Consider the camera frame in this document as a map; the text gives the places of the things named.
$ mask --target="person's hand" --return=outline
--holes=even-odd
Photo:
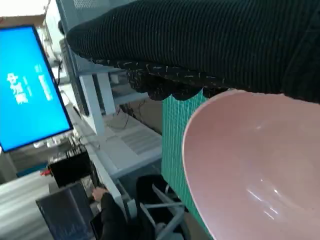
[[[94,200],[96,200],[97,202],[100,202],[102,199],[102,196],[108,192],[109,191],[105,188],[97,187],[93,190],[92,196],[94,197]]]

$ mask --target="pink bowl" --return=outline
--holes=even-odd
[[[215,240],[320,239],[320,106],[231,90],[193,114],[182,146]]]

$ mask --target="blue screen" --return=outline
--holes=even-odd
[[[71,129],[36,33],[0,29],[0,145],[10,151]]]

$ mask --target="black sleeve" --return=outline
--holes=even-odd
[[[109,193],[101,199],[101,220],[103,232],[101,240],[128,240],[127,222],[121,208]]]

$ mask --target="green striped cloth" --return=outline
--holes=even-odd
[[[178,101],[172,96],[163,101],[162,175],[189,212],[207,231],[189,192],[182,163],[182,140],[186,125],[194,111],[206,100],[200,92],[187,101]]]

